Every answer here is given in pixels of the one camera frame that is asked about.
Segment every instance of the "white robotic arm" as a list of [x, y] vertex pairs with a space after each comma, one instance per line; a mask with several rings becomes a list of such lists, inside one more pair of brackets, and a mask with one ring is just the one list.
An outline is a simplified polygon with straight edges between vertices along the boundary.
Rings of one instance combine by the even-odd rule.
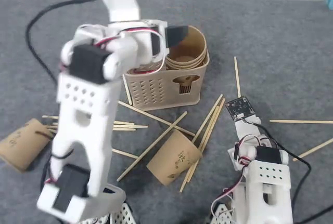
[[[107, 183], [121, 76], [141, 65], [164, 61], [169, 53], [166, 22], [141, 21], [135, 0], [103, 1], [110, 24], [80, 26], [61, 51], [65, 69], [58, 79], [58, 133], [50, 180], [37, 202], [39, 209], [70, 223], [121, 209], [125, 192]], [[75, 143], [85, 148], [90, 170], [68, 164]]]
[[[246, 97], [226, 104], [235, 121], [239, 141], [228, 150], [235, 170], [242, 176], [212, 204], [212, 223], [292, 224], [288, 153], [271, 145], [253, 123], [260, 119]], [[232, 194], [232, 219], [216, 203]]]

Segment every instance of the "gray carpet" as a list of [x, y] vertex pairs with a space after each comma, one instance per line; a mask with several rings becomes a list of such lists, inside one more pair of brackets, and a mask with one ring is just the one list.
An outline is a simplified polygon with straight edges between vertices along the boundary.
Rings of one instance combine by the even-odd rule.
[[[57, 111], [56, 91], [24, 43], [24, 27], [45, 6], [59, 0], [0, 0], [0, 138], [29, 119]], [[333, 119], [333, 12], [323, 2], [263, 0], [138, 0], [143, 18], [170, 24], [192, 24], [207, 37], [211, 64], [196, 106], [154, 111], [170, 122], [187, 110], [181, 126], [195, 132], [214, 101], [223, 93], [237, 96], [233, 57], [238, 57], [242, 94], [246, 95], [272, 134], [288, 149], [302, 153], [333, 137], [329, 125], [270, 124], [269, 119]], [[54, 73], [62, 45], [83, 23], [107, 23], [101, 2], [70, 6], [49, 13], [33, 29], [36, 50]], [[141, 154], [167, 127], [119, 106], [117, 120], [149, 125], [136, 133], [114, 133], [115, 148]], [[210, 204], [238, 174], [226, 153], [237, 140], [235, 126], [224, 109], [191, 183], [182, 194], [181, 176], [165, 187], [146, 164], [163, 144], [132, 170], [118, 186], [127, 193], [137, 221], [146, 223], [202, 223]], [[307, 157], [313, 166], [294, 213], [295, 221], [332, 204], [333, 146]], [[55, 223], [36, 209], [39, 179], [46, 155], [30, 172], [19, 174], [0, 162], [0, 223]], [[82, 149], [72, 156], [86, 164]], [[109, 181], [131, 163], [115, 154]], [[306, 171], [290, 163], [292, 193]], [[314, 221], [329, 224], [333, 213]]]

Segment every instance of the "wooden stick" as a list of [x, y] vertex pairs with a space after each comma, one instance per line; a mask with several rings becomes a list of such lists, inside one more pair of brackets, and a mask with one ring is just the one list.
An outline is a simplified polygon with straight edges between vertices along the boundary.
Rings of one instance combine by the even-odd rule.
[[57, 129], [58, 128], [57, 125], [44, 125], [44, 127], [48, 128], [48, 129]]
[[42, 118], [59, 119], [58, 116], [43, 115]]
[[48, 129], [48, 131], [49, 131], [49, 132], [52, 132], [52, 133], [54, 133], [54, 134], [56, 134], [56, 133], [57, 133], [57, 131], [56, 131], [56, 130], [54, 130], [54, 129]]
[[[205, 140], [205, 138], [206, 138], [206, 136], [207, 136], [207, 134], [208, 134], [208, 132], [209, 132], [209, 129], [210, 129], [211, 123], [213, 122], [213, 120], [214, 120], [214, 118], [215, 118], [215, 116], [216, 116], [218, 110], [219, 110], [219, 107], [218, 107], [218, 106], [215, 107], [215, 109], [214, 109], [214, 113], [213, 113], [213, 115], [212, 115], [212, 117], [211, 117], [211, 119], [210, 119], [210, 121], [209, 121], [209, 124], [208, 124], [208, 126], [207, 126], [207, 128], [206, 128], [206, 131], [204, 132], [203, 138], [201, 139], [201, 143], [200, 143], [200, 145], [199, 145], [199, 151], [201, 151], [201, 147], [202, 147], [202, 145], [203, 145], [203, 143], [204, 143], [204, 140]], [[187, 171], [187, 173], [186, 173], [186, 176], [185, 176], [185, 178], [184, 178], [184, 181], [183, 181], [183, 183], [182, 183], [182, 186], [181, 186], [181, 188], [180, 188], [180, 190], [179, 190], [180, 193], [183, 192], [183, 190], [184, 190], [184, 188], [185, 188], [185, 186], [186, 186], [186, 184], [187, 184], [187, 182], [188, 182], [188, 179], [189, 179], [189, 177], [190, 177], [190, 175], [191, 175], [192, 170], [194, 169], [194, 167], [195, 167], [195, 164], [192, 164], [192, 166], [188, 169], [188, 171]]]
[[114, 128], [148, 128], [148, 125], [114, 125]]
[[[157, 117], [157, 116], [154, 116], [154, 115], [149, 114], [148, 112], [145, 112], [145, 111], [142, 111], [142, 110], [140, 110], [140, 109], [137, 109], [137, 108], [135, 108], [135, 107], [133, 107], [133, 106], [128, 105], [127, 103], [122, 102], [122, 101], [118, 101], [118, 104], [120, 104], [121, 106], [125, 106], [125, 107], [127, 107], [127, 108], [129, 108], [129, 109], [131, 109], [131, 110], [133, 110], [133, 111], [138, 112], [138, 113], [141, 113], [142, 115], [145, 115], [145, 116], [147, 116], [147, 117], [150, 117], [150, 118], [152, 118], [152, 119], [155, 119], [155, 120], [157, 120], [157, 121], [159, 121], [159, 122], [161, 122], [161, 123], [164, 123], [164, 124], [166, 124], [166, 125], [169, 125], [169, 126], [172, 125], [172, 123], [170, 123], [170, 122], [168, 122], [168, 121], [166, 121], [166, 120], [164, 120], [164, 119], [161, 119], [161, 118], [159, 118], [159, 117]], [[188, 131], [188, 130], [185, 130], [185, 129], [183, 129], [183, 128], [177, 126], [177, 125], [175, 125], [174, 128], [175, 128], [175, 129], [178, 129], [178, 130], [180, 130], [180, 131], [182, 131], [182, 132], [184, 132], [184, 133], [186, 133], [186, 134], [189, 134], [189, 135], [191, 135], [191, 136], [193, 136], [193, 137], [195, 136], [194, 133], [192, 133], [192, 132], [190, 132], [190, 131]]]
[[[219, 106], [218, 112], [217, 112], [217, 114], [215, 115], [215, 118], [214, 118], [214, 122], [211, 124], [211, 127], [210, 127], [210, 129], [209, 129], [209, 132], [208, 132], [208, 134], [207, 134], [207, 136], [206, 136], [206, 139], [204, 140], [204, 143], [203, 143], [203, 145], [202, 145], [202, 147], [201, 147], [201, 150], [200, 150], [201, 153], [203, 153], [204, 149], [206, 148], [206, 145], [207, 145], [207, 143], [208, 143], [208, 140], [209, 140], [209, 138], [210, 138], [210, 135], [211, 135], [212, 132], [213, 132], [214, 126], [215, 126], [215, 124], [216, 124], [216, 121], [217, 121], [217, 119], [219, 118], [220, 112], [221, 112], [221, 110], [222, 110], [222, 108], [223, 108], [224, 101], [222, 101], [221, 105]], [[193, 177], [193, 174], [194, 174], [194, 172], [195, 172], [195, 170], [196, 170], [196, 168], [197, 168], [197, 166], [198, 166], [198, 164], [199, 164], [199, 161], [200, 161], [200, 158], [199, 158], [198, 161], [195, 163], [194, 168], [192, 169], [191, 174], [189, 175], [187, 182], [190, 182], [190, 181], [191, 181], [191, 179], [192, 179], [192, 177]]]
[[[206, 125], [206, 123], [208, 122], [209, 118], [210, 118], [211, 115], [213, 114], [213, 112], [214, 112], [214, 110], [216, 109], [216, 106], [219, 104], [219, 102], [220, 102], [222, 96], [223, 96], [223, 94], [221, 94], [221, 95], [219, 96], [219, 98], [217, 99], [217, 101], [215, 102], [215, 104], [213, 105], [213, 107], [211, 108], [211, 110], [209, 111], [208, 115], [206, 116], [206, 118], [205, 118], [204, 121], [202, 122], [200, 128], [198, 129], [196, 135], [195, 135], [194, 138], [192, 139], [192, 143], [194, 143], [194, 142], [197, 140], [197, 138], [199, 137], [199, 135], [200, 135], [202, 129], [205, 127], [205, 125]], [[183, 189], [184, 189], [184, 187], [185, 187], [185, 184], [186, 184], [186, 181], [187, 181], [187, 179], [188, 179], [188, 176], [189, 176], [189, 174], [190, 174], [191, 169], [193, 169], [192, 166], [191, 166], [191, 167], [188, 169], [188, 171], [187, 171], [187, 174], [186, 174], [186, 176], [185, 176], [185, 178], [184, 178], [184, 181], [183, 181], [183, 184], [182, 184], [182, 186], [181, 186], [180, 192], [182, 192]]]
[[222, 97], [223, 97], [223, 94], [221, 94], [221, 95], [219, 96], [219, 98], [217, 99], [217, 101], [215, 102], [215, 104], [213, 105], [213, 107], [210, 109], [208, 115], [206, 116], [206, 118], [205, 118], [204, 121], [202, 122], [202, 124], [201, 124], [200, 128], [198, 129], [196, 135], [195, 135], [194, 138], [192, 139], [192, 143], [194, 143], [194, 142], [197, 140], [197, 138], [199, 137], [199, 135], [200, 135], [202, 129], [205, 127], [206, 123], [208, 122], [210, 116], [213, 114], [214, 109], [215, 109], [216, 106], [219, 104], [219, 102], [220, 102], [220, 100], [221, 100]]
[[113, 128], [114, 131], [136, 131], [133, 128]]
[[127, 81], [126, 81], [126, 78], [125, 78], [124, 74], [123, 74], [123, 80], [124, 80], [124, 86], [125, 86], [125, 90], [126, 90], [127, 99], [129, 101], [129, 105], [132, 105], [132, 98], [131, 98], [129, 86], [127, 84]]
[[128, 156], [134, 159], [138, 159], [139, 157], [137, 155], [133, 155], [133, 154], [129, 154], [127, 152], [121, 151], [121, 150], [116, 150], [116, 149], [112, 149], [112, 151], [114, 153], [120, 154], [120, 155], [124, 155], [124, 156]]
[[329, 140], [326, 141], [326, 142], [323, 142], [322, 144], [319, 144], [318, 146], [316, 146], [316, 147], [314, 147], [314, 148], [312, 148], [312, 149], [310, 149], [310, 150], [308, 150], [308, 151], [306, 151], [306, 152], [304, 152], [303, 154], [299, 155], [298, 157], [303, 158], [303, 157], [305, 157], [305, 156], [307, 156], [307, 155], [310, 155], [311, 153], [313, 153], [313, 152], [315, 152], [315, 151], [317, 151], [317, 150], [319, 150], [319, 149], [325, 147], [326, 145], [329, 145], [329, 144], [332, 143], [332, 142], [333, 142], [333, 138], [332, 138], [332, 139], [329, 139]]
[[123, 122], [123, 121], [115, 121], [114, 124], [134, 125], [134, 123]]
[[239, 73], [238, 73], [238, 64], [237, 64], [237, 58], [236, 56], [234, 57], [235, 60], [235, 72], [236, 72], [236, 83], [237, 83], [237, 92], [238, 92], [238, 97], [241, 97], [240, 93], [240, 82], [239, 82]]
[[333, 121], [317, 121], [317, 120], [270, 120], [271, 123], [284, 124], [333, 124]]
[[171, 124], [140, 156], [137, 158], [121, 175], [118, 177], [117, 181], [120, 181], [131, 169], [169, 132], [176, 126], [176, 124], [183, 119], [187, 114], [185, 111], [177, 120]]

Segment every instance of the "brown paper cup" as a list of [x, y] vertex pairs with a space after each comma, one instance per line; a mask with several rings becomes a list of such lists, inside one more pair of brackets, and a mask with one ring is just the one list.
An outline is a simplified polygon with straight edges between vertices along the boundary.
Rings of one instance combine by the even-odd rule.
[[165, 186], [201, 157], [201, 152], [180, 131], [174, 130], [147, 168]]
[[32, 119], [0, 142], [0, 157], [23, 172], [52, 136], [37, 119]]
[[197, 28], [189, 26], [188, 35], [177, 46], [170, 48], [166, 63], [173, 69], [192, 69], [200, 65], [207, 53], [206, 39]]

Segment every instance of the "black circuit board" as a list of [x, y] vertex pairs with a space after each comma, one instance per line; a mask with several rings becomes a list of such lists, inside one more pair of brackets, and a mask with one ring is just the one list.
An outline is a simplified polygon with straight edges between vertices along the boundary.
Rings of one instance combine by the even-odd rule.
[[225, 106], [234, 122], [241, 120], [241, 118], [255, 115], [252, 105], [245, 96], [234, 99], [226, 103]]

